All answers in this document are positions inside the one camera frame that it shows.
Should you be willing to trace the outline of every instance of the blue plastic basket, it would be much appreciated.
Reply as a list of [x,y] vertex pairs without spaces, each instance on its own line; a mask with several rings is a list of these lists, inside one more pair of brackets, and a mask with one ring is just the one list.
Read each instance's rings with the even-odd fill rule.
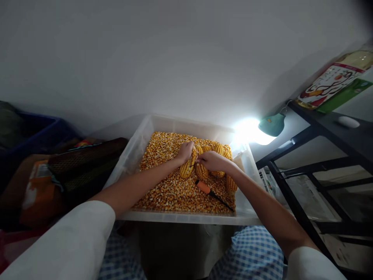
[[31,154],[49,154],[50,151],[78,134],[57,117],[18,112],[23,118],[23,134],[27,140],[0,155],[0,193],[3,192],[20,163]]

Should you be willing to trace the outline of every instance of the white shirt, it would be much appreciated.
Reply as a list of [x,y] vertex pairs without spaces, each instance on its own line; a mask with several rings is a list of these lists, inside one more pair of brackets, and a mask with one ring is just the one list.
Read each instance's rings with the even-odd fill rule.
[[[97,279],[115,213],[101,201],[85,202],[64,216],[19,256],[1,279]],[[319,251],[300,247],[290,254],[288,280],[346,278]]]

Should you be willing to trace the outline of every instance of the person's left hand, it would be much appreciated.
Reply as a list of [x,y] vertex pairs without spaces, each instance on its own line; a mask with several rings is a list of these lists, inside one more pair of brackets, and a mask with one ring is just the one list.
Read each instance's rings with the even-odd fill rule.
[[194,146],[194,142],[185,142],[181,144],[181,147],[179,149],[178,155],[175,157],[175,159],[180,160],[181,165],[186,163],[192,154],[192,149]]

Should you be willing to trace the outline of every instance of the plaid fabric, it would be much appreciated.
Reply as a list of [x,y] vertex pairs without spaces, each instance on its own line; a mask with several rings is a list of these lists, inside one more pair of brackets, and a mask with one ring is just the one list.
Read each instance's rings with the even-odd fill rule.
[[235,233],[208,279],[280,280],[283,267],[284,254],[272,235],[264,226],[248,226]]
[[[106,245],[99,280],[146,279],[141,265],[131,256],[127,241],[116,233]],[[242,227],[232,237],[232,245],[214,265],[209,280],[282,279],[284,255],[264,226]]]
[[146,279],[141,265],[132,257],[127,240],[117,234],[123,222],[116,221],[109,239],[98,275],[99,280],[143,280]]

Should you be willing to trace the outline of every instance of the black shelf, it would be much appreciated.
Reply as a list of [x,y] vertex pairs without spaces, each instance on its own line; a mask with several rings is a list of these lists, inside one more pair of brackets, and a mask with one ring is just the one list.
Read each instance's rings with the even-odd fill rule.
[[[297,105],[293,101],[290,102],[288,106],[300,117],[306,120],[310,124],[310,126],[301,131],[299,134],[295,135],[291,140],[287,141],[284,145],[280,146],[275,151],[257,161],[256,166],[258,169],[268,166],[299,224],[307,232],[309,237],[314,241],[320,251],[326,257],[328,257],[333,262],[333,264],[336,265],[336,262],[326,248],[312,222],[308,219],[306,213],[291,191],[289,185],[286,182],[286,178],[300,175],[308,176],[311,182],[315,185],[320,195],[324,196],[331,207],[333,207],[336,213],[340,216],[341,222],[315,222],[315,224],[321,231],[321,234],[329,233],[351,236],[373,235],[373,232],[371,230],[371,228],[373,227],[371,227],[371,223],[352,221],[349,215],[329,194],[330,190],[373,182],[373,178],[360,179],[343,184],[322,186],[313,175],[313,173],[315,172],[327,171],[354,165],[361,165],[365,170],[373,175],[373,124],[371,122],[353,118],[360,123],[360,126],[357,128],[347,128],[342,126],[338,122],[338,118],[343,116],[342,114],[338,114],[335,112],[322,114],[317,111],[307,110],[306,108]],[[285,171],[280,171],[278,169],[275,164],[275,160],[283,157],[284,155],[299,148],[300,146],[306,144],[307,142],[318,136],[326,137],[330,140],[330,142],[340,148],[348,156],[301,166],[298,168],[292,168]],[[338,268],[348,279],[360,279],[365,278],[366,276],[362,275],[358,271],[345,269],[343,267]]]
[[373,123],[353,118],[360,123],[360,126],[347,128],[338,122],[338,118],[344,116],[342,114],[335,112],[323,114],[303,108],[293,101],[289,103],[289,108],[316,129],[318,134],[325,136],[373,174]]

